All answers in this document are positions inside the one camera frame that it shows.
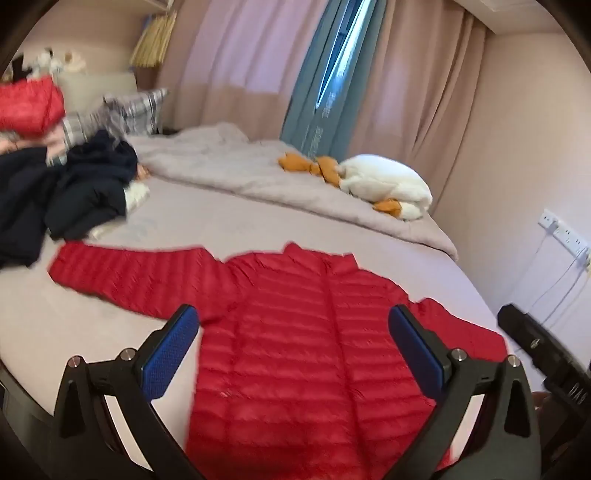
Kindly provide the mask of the person's right hand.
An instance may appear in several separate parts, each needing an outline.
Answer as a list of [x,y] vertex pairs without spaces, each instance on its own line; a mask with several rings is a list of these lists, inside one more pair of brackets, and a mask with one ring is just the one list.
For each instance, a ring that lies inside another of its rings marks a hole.
[[551,393],[547,391],[535,391],[532,393],[532,398],[536,410],[543,407],[544,403],[551,398]]

